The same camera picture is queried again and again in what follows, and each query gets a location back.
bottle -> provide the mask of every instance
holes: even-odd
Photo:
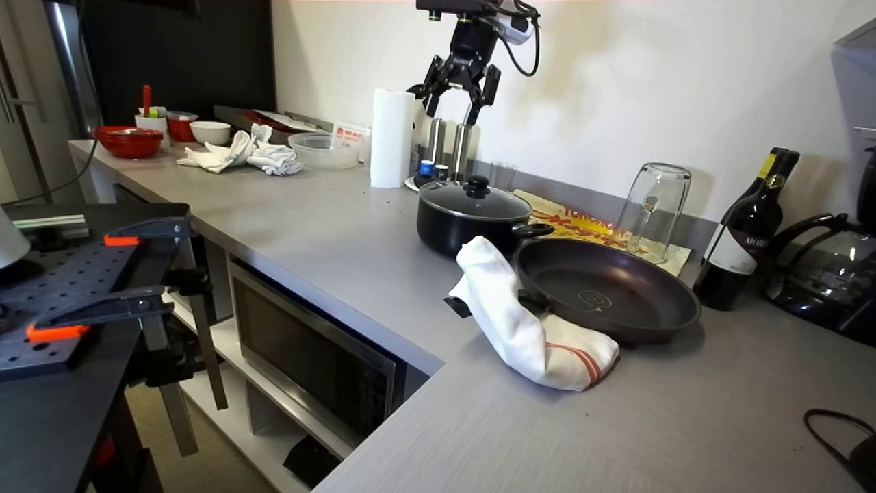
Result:
[[[766,159],[762,164],[762,174],[751,180],[751,186],[740,196],[740,201],[745,201],[745,198],[751,198],[751,196],[756,196],[756,193],[762,193],[766,186],[766,179],[768,179],[768,174],[773,174],[773,168],[775,168],[779,153],[789,153],[789,150],[786,149],[768,149],[768,153],[766,153]]]
[[[712,309],[730,309],[745,290],[745,283],[758,269],[758,254],[784,222],[778,196],[793,174],[799,153],[789,149],[773,149],[773,159],[764,163],[768,176],[764,185],[751,186],[719,219],[701,263],[701,278],[692,293]]]

white wall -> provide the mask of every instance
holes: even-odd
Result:
[[[773,146],[805,153],[786,219],[852,212],[862,163],[830,64],[873,0],[537,0],[541,72],[503,72],[477,156],[623,196],[640,163],[695,171],[688,212],[716,219]],[[369,123],[376,89],[445,56],[454,19],[414,0],[273,0],[280,108]]]

cooking utensil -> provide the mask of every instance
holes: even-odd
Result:
[[[664,342],[699,326],[701,306],[688,286],[610,248],[567,239],[526,242],[514,269],[529,309],[556,312],[622,345]]]
[[[493,190],[481,176],[470,176],[465,185],[433,180],[419,190],[419,239],[445,259],[454,259],[474,235],[484,235],[495,249],[513,254],[529,235],[519,230],[526,224],[526,201]]]
[[[95,138],[117,159],[150,159],[164,139],[161,133],[136,126],[98,126]]]

dish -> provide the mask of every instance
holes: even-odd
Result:
[[[231,123],[225,122],[190,122],[190,128],[196,142],[228,146]]]
[[[291,149],[303,168],[317,171],[351,171],[358,164],[358,150],[348,146],[330,146],[329,135],[291,135]]]
[[[164,135],[136,126],[98,126],[95,139],[117,159],[150,159],[158,153]]]

frying pan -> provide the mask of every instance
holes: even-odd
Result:
[[[529,242],[514,254],[519,302],[622,345],[664,342],[699,324],[688,286],[628,252],[563,239]]]

